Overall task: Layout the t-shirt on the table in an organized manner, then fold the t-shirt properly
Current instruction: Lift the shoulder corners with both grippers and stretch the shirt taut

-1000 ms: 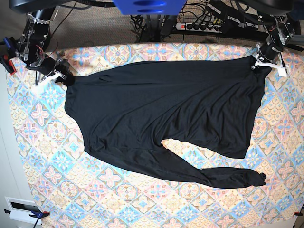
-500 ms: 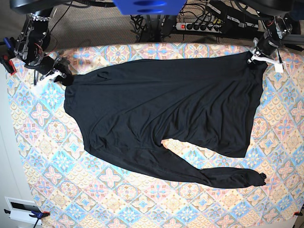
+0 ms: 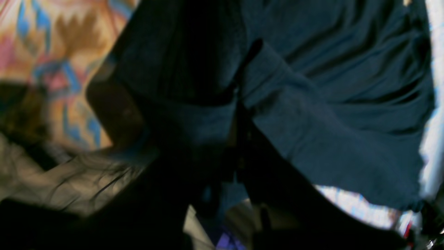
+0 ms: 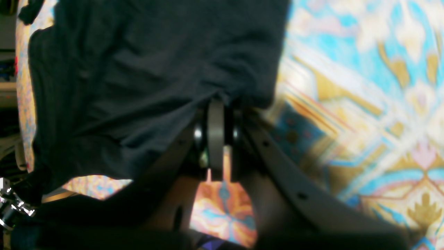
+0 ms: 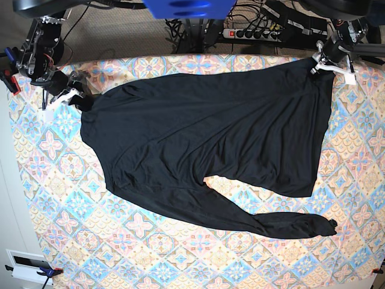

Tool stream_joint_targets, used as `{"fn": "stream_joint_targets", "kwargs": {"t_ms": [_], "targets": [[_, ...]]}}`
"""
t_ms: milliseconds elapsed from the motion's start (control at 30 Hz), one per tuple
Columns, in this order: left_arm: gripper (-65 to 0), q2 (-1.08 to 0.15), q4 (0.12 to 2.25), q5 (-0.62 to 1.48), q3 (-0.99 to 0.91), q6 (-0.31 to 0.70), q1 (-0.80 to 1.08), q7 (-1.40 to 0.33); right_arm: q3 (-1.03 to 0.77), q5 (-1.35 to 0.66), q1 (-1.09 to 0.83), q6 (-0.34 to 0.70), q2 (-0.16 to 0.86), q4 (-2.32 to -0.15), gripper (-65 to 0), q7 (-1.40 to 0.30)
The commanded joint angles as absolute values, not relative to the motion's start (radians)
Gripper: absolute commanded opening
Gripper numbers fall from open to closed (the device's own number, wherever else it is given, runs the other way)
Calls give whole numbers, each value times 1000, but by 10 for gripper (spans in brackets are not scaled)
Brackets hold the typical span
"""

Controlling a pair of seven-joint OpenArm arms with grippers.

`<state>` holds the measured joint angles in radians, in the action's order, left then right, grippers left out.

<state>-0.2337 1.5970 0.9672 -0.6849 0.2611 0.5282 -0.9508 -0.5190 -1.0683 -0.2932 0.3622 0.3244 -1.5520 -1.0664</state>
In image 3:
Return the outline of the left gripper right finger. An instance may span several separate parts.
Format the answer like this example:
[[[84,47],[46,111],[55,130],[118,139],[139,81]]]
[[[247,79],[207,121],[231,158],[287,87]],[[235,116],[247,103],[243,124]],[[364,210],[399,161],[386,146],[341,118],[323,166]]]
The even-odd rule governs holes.
[[[238,175],[254,209],[251,250],[408,250],[394,230],[377,229],[333,205],[237,106]]]

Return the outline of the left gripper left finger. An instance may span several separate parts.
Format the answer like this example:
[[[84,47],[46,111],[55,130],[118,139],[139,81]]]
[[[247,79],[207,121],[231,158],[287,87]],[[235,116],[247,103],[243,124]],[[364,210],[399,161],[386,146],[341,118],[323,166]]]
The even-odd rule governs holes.
[[[189,207],[218,224],[235,204],[229,185],[184,182],[155,154],[1,139],[2,250],[191,250]]]

